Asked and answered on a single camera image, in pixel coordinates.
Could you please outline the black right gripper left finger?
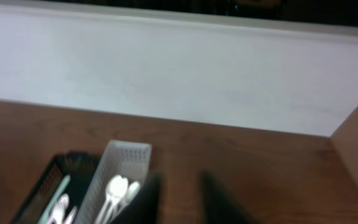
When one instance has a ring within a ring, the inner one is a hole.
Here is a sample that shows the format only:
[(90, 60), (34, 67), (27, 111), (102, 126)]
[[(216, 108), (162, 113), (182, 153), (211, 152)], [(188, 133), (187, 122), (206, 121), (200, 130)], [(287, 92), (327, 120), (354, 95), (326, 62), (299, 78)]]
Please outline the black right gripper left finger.
[(135, 195), (120, 205), (110, 218), (111, 224), (155, 224), (158, 222), (158, 210), (162, 186), (159, 172), (151, 172), (140, 177), (129, 177), (130, 184), (138, 182), (140, 187), (133, 191)]

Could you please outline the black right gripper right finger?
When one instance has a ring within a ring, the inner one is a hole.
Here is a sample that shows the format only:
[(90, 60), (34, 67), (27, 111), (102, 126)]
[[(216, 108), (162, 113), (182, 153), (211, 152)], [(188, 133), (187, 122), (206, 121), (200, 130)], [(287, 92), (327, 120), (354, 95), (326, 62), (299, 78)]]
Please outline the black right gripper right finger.
[(210, 172), (200, 175), (204, 223), (206, 224), (257, 224), (257, 220), (226, 192), (223, 184)]

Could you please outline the clear perforated plastic basket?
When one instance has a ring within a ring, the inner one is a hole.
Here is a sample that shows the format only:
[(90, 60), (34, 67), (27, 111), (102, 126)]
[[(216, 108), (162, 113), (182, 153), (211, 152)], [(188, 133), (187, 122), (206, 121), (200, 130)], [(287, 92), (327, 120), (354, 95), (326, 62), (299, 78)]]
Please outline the clear perforated plastic basket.
[(140, 190), (151, 153), (151, 144), (109, 141), (73, 223), (103, 224), (113, 220)]

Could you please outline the dark green plastic basket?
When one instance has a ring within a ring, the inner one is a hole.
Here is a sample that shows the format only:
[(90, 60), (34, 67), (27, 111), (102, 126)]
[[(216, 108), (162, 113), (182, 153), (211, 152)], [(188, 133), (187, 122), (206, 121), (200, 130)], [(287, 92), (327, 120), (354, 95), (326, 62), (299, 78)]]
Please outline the dark green plastic basket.
[(39, 180), (18, 209), (13, 224), (37, 223), (52, 199), (68, 194), (68, 208), (80, 207), (100, 157), (86, 152), (69, 152), (52, 157)]

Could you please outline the mint green plastic fork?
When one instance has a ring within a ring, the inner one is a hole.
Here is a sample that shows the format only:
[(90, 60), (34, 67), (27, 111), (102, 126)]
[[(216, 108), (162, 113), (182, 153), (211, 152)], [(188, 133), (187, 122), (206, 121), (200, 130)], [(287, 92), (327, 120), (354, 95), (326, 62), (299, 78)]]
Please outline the mint green plastic fork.
[(62, 179), (62, 181), (58, 185), (55, 193), (53, 194), (51, 200), (49, 201), (48, 205), (46, 206), (46, 208), (45, 208), (43, 214), (41, 215), (41, 217), (40, 217), (40, 219), (39, 219), (37, 224), (45, 224), (45, 222), (47, 221), (47, 219), (48, 219), (48, 217), (50, 215), (52, 207), (58, 201), (59, 197), (61, 196), (61, 194), (63, 193), (63, 191), (67, 187), (68, 183), (70, 182), (70, 179), (71, 179), (70, 175), (64, 176), (64, 178)]

